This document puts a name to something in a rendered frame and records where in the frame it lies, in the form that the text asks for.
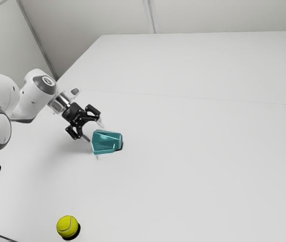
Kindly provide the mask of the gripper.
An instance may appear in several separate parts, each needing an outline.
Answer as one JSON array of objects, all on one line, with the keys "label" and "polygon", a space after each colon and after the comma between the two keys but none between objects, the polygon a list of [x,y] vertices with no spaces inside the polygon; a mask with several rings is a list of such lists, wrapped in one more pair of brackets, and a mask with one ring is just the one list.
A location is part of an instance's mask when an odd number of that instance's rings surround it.
[{"label": "gripper", "polygon": [[85,120],[88,122],[96,122],[100,127],[104,127],[100,117],[101,112],[94,106],[88,104],[83,110],[77,103],[72,103],[63,113],[62,117],[69,123],[65,131],[74,139],[83,139],[90,142],[90,139],[84,135],[82,127]]}]

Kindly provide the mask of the teal faceted mug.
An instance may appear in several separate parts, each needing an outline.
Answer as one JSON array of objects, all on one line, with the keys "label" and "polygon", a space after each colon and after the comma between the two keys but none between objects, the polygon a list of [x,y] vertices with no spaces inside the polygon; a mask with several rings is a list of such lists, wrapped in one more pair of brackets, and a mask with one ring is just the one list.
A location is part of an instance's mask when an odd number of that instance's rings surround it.
[{"label": "teal faceted mug", "polygon": [[92,136],[92,149],[94,155],[108,154],[121,150],[123,146],[122,134],[95,130]]}]

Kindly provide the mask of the yellow tennis ball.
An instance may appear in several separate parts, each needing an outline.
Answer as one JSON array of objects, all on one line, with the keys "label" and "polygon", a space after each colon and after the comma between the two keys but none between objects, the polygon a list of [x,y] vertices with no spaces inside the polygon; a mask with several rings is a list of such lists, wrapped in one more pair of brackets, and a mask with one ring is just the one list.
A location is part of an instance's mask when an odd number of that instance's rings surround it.
[{"label": "yellow tennis ball", "polygon": [[71,215],[66,215],[59,218],[56,224],[56,230],[61,237],[72,237],[76,234],[78,228],[78,221]]}]

